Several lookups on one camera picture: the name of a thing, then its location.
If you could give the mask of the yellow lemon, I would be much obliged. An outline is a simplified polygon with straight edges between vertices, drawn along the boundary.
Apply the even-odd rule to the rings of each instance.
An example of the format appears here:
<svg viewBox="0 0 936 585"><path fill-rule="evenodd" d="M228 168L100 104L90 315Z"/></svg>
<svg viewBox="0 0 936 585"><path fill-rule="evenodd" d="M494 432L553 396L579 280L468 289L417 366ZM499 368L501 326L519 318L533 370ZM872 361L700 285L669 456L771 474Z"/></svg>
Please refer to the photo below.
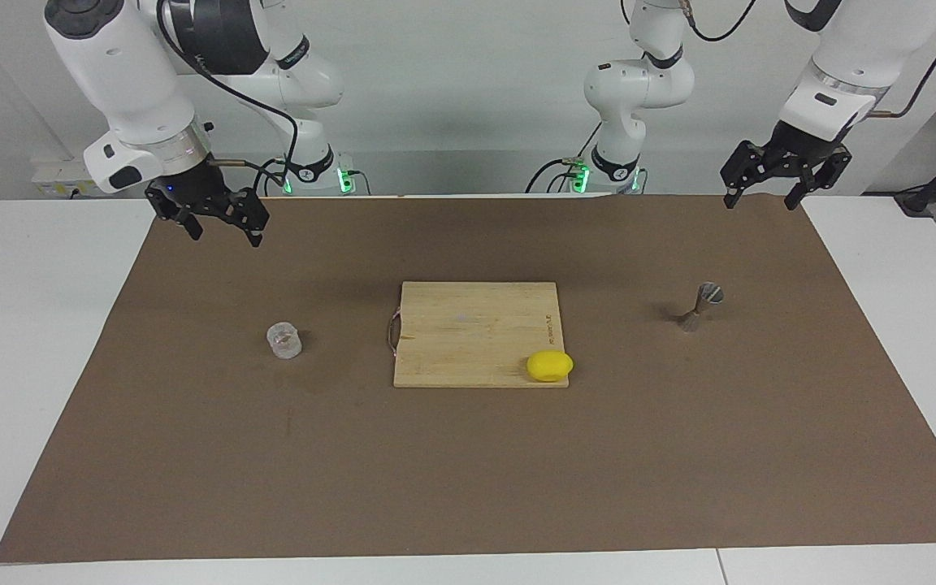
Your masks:
<svg viewBox="0 0 936 585"><path fill-rule="evenodd" d="M574 370L574 360L560 349L544 349L527 357L525 370L532 381L562 383Z"/></svg>

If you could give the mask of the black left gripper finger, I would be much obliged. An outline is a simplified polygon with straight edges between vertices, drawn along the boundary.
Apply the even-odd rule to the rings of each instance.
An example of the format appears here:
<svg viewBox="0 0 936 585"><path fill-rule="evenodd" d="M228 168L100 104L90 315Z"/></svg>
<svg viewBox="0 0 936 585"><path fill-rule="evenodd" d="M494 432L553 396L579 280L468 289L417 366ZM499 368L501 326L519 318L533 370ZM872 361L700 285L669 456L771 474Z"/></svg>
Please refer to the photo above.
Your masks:
<svg viewBox="0 0 936 585"><path fill-rule="evenodd" d="M804 197L814 190L831 189L852 159L849 149L833 149L821 162L810 162L806 158L796 159L796 162L791 164L792 169L798 172L796 185L786 195L785 207L790 211L796 210Z"/></svg>
<svg viewBox="0 0 936 585"><path fill-rule="evenodd" d="M723 197L725 207L733 210L742 199L744 190L768 179L765 149L750 141L742 141L721 167L720 177L726 189Z"/></svg>

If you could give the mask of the bamboo cutting board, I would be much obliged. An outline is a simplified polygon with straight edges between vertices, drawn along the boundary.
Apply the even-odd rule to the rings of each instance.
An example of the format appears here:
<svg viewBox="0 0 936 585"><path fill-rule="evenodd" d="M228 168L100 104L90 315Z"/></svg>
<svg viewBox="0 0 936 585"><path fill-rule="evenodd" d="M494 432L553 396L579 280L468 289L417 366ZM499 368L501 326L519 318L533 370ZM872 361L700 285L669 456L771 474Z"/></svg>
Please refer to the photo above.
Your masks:
<svg viewBox="0 0 936 585"><path fill-rule="evenodd" d="M535 380L532 355L565 352L553 282L401 283L389 328L394 388L568 388Z"/></svg>

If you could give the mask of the white wall socket box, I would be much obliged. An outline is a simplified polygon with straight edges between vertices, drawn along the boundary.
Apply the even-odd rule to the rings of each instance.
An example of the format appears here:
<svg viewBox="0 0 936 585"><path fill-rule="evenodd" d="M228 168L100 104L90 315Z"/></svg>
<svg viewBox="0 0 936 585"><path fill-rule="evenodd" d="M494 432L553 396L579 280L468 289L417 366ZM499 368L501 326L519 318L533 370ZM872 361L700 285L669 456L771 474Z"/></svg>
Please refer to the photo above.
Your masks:
<svg viewBox="0 0 936 585"><path fill-rule="evenodd" d="M90 177L85 164L78 160L38 163L31 183L41 197L75 200L108 196Z"/></svg>

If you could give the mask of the small clear plastic cup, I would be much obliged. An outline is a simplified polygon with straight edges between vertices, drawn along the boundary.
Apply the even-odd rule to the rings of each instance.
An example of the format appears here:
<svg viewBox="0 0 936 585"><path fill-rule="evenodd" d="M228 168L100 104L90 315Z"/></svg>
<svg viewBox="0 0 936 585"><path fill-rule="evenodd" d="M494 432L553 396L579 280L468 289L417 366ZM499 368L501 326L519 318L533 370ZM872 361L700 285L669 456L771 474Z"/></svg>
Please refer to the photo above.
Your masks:
<svg viewBox="0 0 936 585"><path fill-rule="evenodd" d="M281 322L270 326L265 333L265 340L276 358L289 360L301 355L300 332L293 323Z"/></svg>

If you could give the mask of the brown table mat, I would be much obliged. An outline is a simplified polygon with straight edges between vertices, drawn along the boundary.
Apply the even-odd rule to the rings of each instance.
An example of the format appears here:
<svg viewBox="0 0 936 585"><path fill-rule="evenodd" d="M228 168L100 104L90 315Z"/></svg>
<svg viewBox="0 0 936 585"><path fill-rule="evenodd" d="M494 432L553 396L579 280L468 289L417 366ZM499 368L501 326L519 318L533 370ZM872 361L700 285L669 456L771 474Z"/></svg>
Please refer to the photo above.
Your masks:
<svg viewBox="0 0 936 585"><path fill-rule="evenodd" d="M0 562L936 542L936 438L779 197L268 208L154 223ZM569 387L394 388L414 280L556 283Z"/></svg>

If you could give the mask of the metal hourglass jigger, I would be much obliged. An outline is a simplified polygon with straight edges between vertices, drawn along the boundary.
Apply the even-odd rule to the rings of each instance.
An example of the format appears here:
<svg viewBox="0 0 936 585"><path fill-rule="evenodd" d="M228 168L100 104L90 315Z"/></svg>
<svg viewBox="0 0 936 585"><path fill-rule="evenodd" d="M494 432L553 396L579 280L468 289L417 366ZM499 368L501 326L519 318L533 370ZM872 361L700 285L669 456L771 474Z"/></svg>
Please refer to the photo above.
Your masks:
<svg viewBox="0 0 936 585"><path fill-rule="evenodd" d="M678 318L679 328L686 333L697 331L706 312L723 303L724 297L724 289L717 283L704 282L699 285L697 297L695 297L695 303L692 305L691 310Z"/></svg>

